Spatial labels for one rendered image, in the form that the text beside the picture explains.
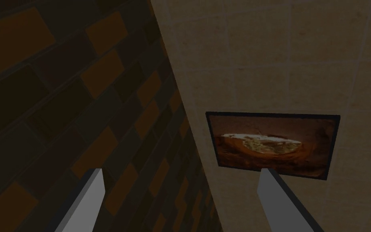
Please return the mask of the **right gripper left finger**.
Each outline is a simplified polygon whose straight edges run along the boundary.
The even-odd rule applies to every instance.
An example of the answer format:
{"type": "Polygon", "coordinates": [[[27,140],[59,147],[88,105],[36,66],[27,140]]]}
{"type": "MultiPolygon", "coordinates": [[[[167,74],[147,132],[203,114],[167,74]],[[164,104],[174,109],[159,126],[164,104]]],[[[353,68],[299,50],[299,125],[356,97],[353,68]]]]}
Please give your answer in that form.
{"type": "Polygon", "coordinates": [[[87,170],[48,223],[45,232],[92,232],[104,196],[102,169],[87,170]]]}

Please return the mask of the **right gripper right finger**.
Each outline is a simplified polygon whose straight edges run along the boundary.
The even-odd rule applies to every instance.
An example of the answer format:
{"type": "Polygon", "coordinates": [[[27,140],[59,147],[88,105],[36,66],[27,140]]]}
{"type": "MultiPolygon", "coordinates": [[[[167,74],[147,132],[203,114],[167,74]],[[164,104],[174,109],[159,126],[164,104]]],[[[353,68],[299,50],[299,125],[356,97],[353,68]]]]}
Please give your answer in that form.
{"type": "Polygon", "coordinates": [[[274,169],[261,169],[257,194],[272,232],[324,232],[274,169]]]}

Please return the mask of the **dark framed brown wall picture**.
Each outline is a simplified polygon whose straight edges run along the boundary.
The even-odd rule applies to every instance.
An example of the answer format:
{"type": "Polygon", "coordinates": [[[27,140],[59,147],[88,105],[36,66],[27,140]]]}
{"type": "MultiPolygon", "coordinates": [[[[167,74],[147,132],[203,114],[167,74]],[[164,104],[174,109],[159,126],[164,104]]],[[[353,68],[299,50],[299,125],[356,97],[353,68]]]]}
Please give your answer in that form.
{"type": "Polygon", "coordinates": [[[327,180],[340,115],[206,112],[218,166],[327,180]]]}

